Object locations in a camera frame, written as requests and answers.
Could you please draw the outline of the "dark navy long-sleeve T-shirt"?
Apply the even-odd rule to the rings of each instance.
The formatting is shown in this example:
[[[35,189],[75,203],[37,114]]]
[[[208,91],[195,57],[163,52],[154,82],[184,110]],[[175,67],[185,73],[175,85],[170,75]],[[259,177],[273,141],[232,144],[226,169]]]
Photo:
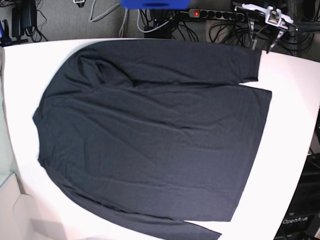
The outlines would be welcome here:
[[[81,48],[33,121],[40,165],[73,202],[165,240],[217,240],[251,172],[272,93],[261,51],[164,39]]]

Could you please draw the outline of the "black power strip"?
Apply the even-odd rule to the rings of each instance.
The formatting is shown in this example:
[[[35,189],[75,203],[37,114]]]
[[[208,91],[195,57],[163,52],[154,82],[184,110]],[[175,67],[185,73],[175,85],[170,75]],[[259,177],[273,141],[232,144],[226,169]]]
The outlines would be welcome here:
[[[245,21],[245,15],[241,12],[236,12],[236,11],[220,11],[220,10],[191,8],[187,11],[187,13],[190,18],[194,18],[194,19],[237,21],[237,22]]]

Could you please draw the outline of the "black device on stand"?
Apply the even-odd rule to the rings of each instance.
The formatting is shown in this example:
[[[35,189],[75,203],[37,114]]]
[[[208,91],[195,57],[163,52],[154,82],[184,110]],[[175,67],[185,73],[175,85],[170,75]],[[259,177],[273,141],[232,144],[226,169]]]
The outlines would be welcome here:
[[[14,0],[11,10],[11,36],[6,19],[0,22],[0,46],[9,47],[27,43],[22,39],[27,30],[32,31],[37,24],[37,7],[35,0]]]

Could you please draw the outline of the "blue plastic box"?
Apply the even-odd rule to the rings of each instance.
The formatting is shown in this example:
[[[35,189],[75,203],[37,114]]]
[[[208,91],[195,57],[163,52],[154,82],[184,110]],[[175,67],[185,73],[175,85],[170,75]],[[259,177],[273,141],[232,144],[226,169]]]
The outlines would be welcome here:
[[[190,0],[121,0],[120,4],[129,9],[173,9],[184,10],[190,4]]]

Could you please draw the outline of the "black OpenArm control box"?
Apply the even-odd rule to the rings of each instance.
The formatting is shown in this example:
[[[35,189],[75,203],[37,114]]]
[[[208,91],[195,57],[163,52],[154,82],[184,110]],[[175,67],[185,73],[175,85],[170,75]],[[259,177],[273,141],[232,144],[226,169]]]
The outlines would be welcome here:
[[[320,229],[320,155],[308,155],[276,240],[318,240]]]

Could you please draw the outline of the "metal shelf frame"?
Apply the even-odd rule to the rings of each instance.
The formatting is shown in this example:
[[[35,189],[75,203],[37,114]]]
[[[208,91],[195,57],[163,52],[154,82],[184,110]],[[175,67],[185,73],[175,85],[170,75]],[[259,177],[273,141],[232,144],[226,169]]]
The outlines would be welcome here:
[[[287,14],[293,20],[288,39],[289,52],[295,57],[309,50],[320,34],[320,2],[287,0]]]

